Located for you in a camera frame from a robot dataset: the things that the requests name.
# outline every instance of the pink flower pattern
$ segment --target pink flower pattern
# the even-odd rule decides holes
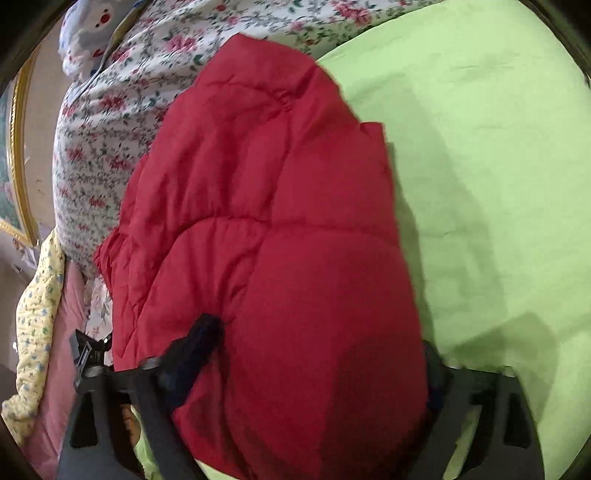
[[[91,298],[85,333],[102,340],[113,331],[113,300],[102,278],[94,279]],[[105,353],[105,365],[113,365],[113,350]]]
[[[315,59],[405,12],[440,0],[152,0],[72,102],[64,98],[54,143],[56,227],[87,275],[119,220],[129,177],[170,103],[232,35],[245,33]],[[86,225],[87,229],[78,228]]]

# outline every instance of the framed picture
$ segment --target framed picture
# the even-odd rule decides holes
[[[28,247],[37,243],[37,225],[25,183],[24,119],[35,54],[0,98],[0,229]]]

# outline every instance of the green bedsheet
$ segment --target green bedsheet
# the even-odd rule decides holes
[[[517,0],[447,0],[320,64],[385,125],[425,337],[512,365],[548,480],[591,434],[591,92]]]

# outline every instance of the pink blanket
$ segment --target pink blanket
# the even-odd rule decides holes
[[[75,368],[69,339],[85,319],[84,279],[71,262],[66,265],[64,288],[53,330],[47,382],[33,433],[23,451],[43,480],[54,480],[61,443],[74,402]]]

